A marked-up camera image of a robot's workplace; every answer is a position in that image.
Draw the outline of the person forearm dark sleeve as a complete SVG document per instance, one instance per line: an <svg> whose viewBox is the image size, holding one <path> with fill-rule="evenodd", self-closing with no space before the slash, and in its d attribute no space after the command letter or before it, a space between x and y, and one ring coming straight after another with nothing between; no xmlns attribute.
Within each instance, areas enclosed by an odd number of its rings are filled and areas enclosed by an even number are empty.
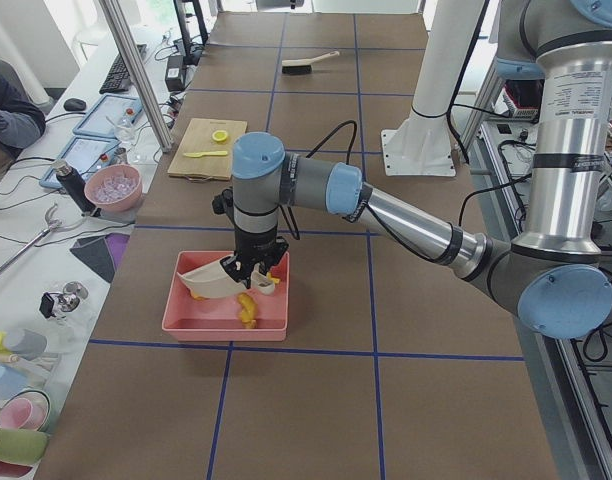
<svg viewBox="0 0 612 480"><path fill-rule="evenodd" d="M0 74L0 147L15 158L45 130L44 113Z"/></svg>

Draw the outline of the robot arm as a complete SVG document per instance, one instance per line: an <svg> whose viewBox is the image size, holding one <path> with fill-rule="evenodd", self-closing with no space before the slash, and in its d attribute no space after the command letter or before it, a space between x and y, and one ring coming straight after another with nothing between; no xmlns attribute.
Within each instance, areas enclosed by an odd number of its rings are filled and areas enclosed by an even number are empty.
<svg viewBox="0 0 612 480"><path fill-rule="evenodd" d="M544 75L529 210L511 242L471 234L364 182L359 169L285 151L252 132L234 146L232 184L213 210L234 226L222 261L249 285L287 250L277 233L282 205L360 222L419 258L449 267L528 328L574 339L612 310L612 287L591 238L612 100L612 1L506 1L498 55L535 62Z"/></svg>

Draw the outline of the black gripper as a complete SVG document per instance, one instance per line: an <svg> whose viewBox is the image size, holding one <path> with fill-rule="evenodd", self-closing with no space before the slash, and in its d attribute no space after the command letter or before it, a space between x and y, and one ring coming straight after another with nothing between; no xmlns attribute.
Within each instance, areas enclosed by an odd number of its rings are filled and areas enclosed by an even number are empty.
<svg viewBox="0 0 612 480"><path fill-rule="evenodd" d="M222 258L220 265L233 281L249 289L254 268L258 266L259 272L266 276L280 263L288 247L288 242L277 235L276 228L264 233L250 233L237 228L234 254Z"/></svg>

